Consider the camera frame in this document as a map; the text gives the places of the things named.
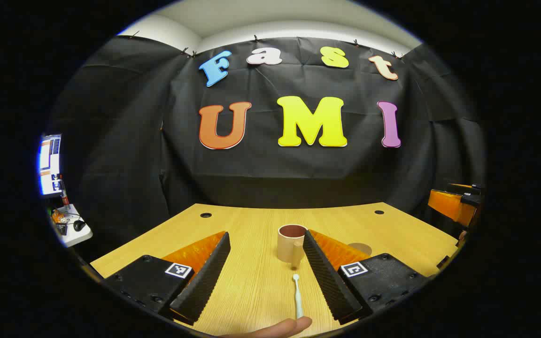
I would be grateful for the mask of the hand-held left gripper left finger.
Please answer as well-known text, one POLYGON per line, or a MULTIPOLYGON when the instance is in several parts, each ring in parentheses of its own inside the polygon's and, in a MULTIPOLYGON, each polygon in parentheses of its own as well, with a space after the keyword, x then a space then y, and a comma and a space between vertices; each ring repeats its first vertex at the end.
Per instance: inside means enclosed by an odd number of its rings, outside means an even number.
POLYGON ((193 325, 200 318, 231 251, 227 231, 163 258, 142 255, 104 280, 150 313, 193 325))

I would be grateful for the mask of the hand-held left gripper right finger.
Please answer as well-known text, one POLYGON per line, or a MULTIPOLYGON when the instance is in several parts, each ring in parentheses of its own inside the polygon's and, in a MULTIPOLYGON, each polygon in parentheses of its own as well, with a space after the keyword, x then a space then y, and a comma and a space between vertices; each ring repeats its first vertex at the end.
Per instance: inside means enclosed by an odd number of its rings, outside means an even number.
POLYGON ((333 318, 340 324, 384 312, 430 280, 393 255, 370 257, 314 230, 306 231, 303 251, 333 318))

